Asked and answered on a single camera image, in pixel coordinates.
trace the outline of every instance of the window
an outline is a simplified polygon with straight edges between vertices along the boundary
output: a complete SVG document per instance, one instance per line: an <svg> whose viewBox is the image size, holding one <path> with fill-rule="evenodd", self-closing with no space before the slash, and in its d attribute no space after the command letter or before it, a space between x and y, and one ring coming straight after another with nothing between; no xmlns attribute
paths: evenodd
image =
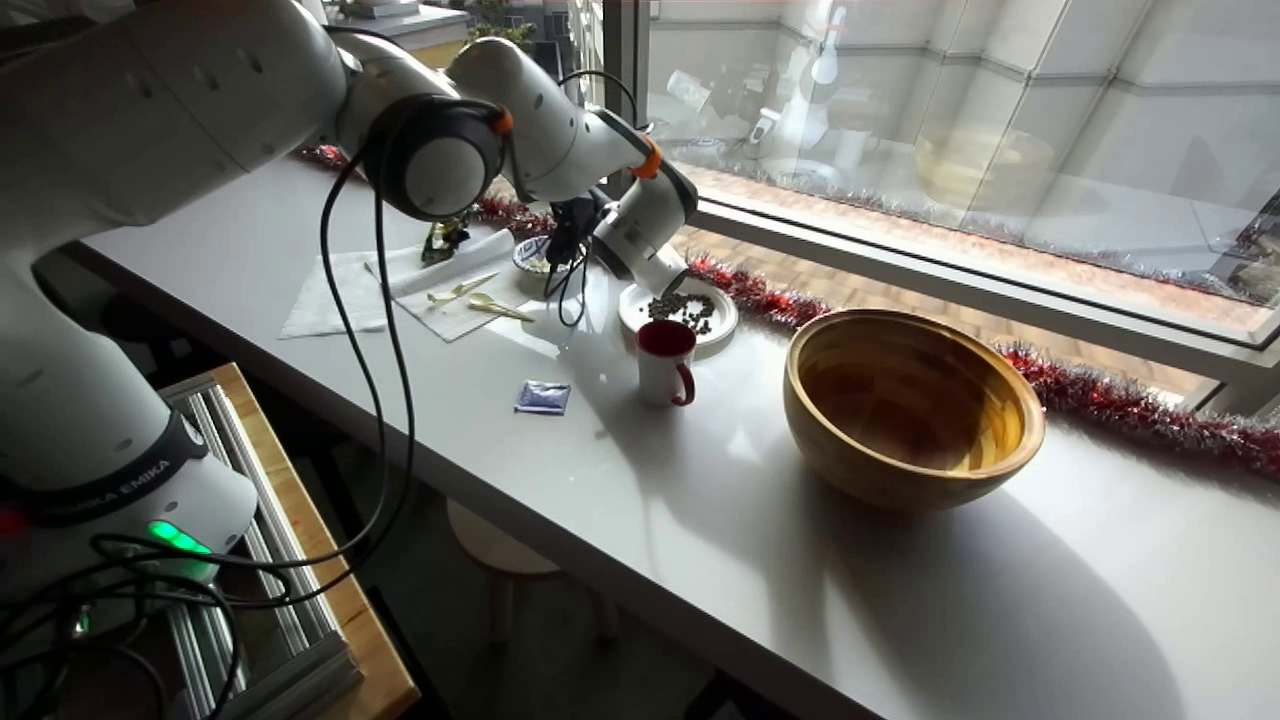
<svg viewBox="0 0 1280 720"><path fill-rule="evenodd" d="M1280 388L1274 0L608 7L700 228Z"/></svg>

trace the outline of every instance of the tinsel garland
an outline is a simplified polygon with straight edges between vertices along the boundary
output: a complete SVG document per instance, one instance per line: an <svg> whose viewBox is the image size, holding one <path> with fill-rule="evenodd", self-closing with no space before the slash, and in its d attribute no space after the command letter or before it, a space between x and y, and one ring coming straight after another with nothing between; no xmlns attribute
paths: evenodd
<svg viewBox="0 0 1280 720"><path fill-rule="evenodd" d="M742 269L720 269L713 259L693 259L693 270L725 286L742 313L765 315L771 329L796 333L813 315L832 313L813 297L771 286ZM1173 455L1194 455L1211 464L1230 464L1240 473L1280 480L1280 426L1264 426L1240 416L1194 416L1167 408L1137 388L1102 378L1097 371L1059 368L1035 358L1028 346L1002 350L1011 368L1035 388L1038 402L1055 416L1102 426L1118 438L1161 447Z"/></svg>

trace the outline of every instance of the bowl rim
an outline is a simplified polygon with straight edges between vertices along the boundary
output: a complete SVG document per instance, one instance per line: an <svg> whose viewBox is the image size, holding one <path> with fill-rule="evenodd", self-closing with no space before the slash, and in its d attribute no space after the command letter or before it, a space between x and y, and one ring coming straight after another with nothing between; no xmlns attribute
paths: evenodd
<svg viewBox="0 0 1280 720"><path fill-rule="evenodd" d="M845 426L837 426L817 399L808 396L808 388L798 384L798 350L813 336L818 336L832 324L849 324L849 320L871 320L871 324L909 324L909 329L927 329L939 333L942 341L966 346L971 357L978 357L1002 384L1011 384L1016 408L1025 416L1025 434L1021 445L998 458L998 464L985 464L978 473L957 473L957 467L923 467L923 464L902 464L897 455L884 455L867 445L859 445L854 434L849 434ZM931 315L917 315L917 313L897 313L897 306L840 306L827 315L817 315L808 324L796 329L790 346L787 346L787 368L783 368L787 388L796 391L796 399L805 402L805 412L832 434L840 434L845 445L859 447L865 455L912 473L912 474L927 474L927 480L964 480L964 482L985 482L985 480L998 480L1016 467L1025 467L1038 445L1044 445L1044 402L1035 396L1035 388L1025 378L1025 371L1016 371L998 350L993 350L985 341L939 324Z"/></svg>

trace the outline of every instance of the wooden bowl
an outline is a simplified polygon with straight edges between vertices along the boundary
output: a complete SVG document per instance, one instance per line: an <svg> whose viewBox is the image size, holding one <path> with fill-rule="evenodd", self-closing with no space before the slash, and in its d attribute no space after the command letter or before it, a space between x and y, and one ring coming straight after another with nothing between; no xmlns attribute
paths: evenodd
<svg viewBox="0 0 1280 720"><path fill-rule="evenodd" d="M891 512L966 505L1044 438L1031 384L978 341L909 313L832 313L790 336L790 434L818 480Z"/></svg>

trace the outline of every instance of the white table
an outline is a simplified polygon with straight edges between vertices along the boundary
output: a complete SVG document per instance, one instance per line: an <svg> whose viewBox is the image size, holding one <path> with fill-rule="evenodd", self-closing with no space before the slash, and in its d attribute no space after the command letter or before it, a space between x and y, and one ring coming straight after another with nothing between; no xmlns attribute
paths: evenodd
<svg viewBox="0 0 1280 720"><path fill-rule="evenodd" d="M281 159L88 256L371 438L342 341L281 336L326 178ZM420 239L393 221L395 243ZM356 193L334 243L366 249L366 228ZM581 333L496 320L438 344L405 320L420 474L798 717L1280 717L1274 505L1051 420L998 491L884 520L805 473L783 336L738 329L696 358L693 408L652 412L613 292L594 275ZM395 396L383 333L363 344ZM568 416L515 416L522 378L573 378Z"/></svg>

